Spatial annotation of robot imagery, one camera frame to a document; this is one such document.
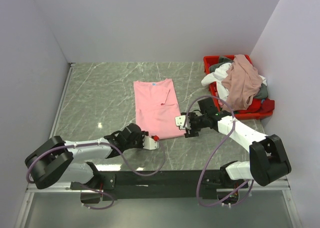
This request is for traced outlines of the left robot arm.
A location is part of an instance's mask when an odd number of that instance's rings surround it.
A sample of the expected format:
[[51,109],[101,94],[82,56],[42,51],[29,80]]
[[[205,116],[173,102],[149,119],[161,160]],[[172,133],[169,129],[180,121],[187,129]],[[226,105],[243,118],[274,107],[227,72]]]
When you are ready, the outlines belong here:
[[57,182],[79,182],[94,189],[100,183],[100,176],[91,160],[111,159],[129,149],[155,150],[158,147],[155,136],[134,123],[96,140],[67,141],[57,135],[25,159],[26,179],[39,190]]

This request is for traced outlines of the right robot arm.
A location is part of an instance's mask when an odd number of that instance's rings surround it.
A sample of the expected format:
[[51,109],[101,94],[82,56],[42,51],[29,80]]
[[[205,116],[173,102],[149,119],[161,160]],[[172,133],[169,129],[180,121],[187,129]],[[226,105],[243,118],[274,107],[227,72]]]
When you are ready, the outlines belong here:
[[254,180],[260,186],[290,174],[292,167],[281,138],[266,135],[237,120],[228,111],[218,111],[211,97],[202,96],[197,102],[200,115],[187,111],[175,118],[176,126],[186,138],[197,137],[201,129],[210,128],[226,135],[249,154],[248,161],[233,161],[222,166],[219,181],[230,188],[237,180]]

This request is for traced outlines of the pink t shirt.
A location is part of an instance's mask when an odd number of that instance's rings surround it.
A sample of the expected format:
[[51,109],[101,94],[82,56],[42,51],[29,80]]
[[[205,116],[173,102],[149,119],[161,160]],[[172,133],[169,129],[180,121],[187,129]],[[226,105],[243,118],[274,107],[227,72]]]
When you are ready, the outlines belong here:
[[173,80],[133,83],[135,101],[135,123],[150,136],[159,139],[181,137],[184,131],[176,126],[180,107]]

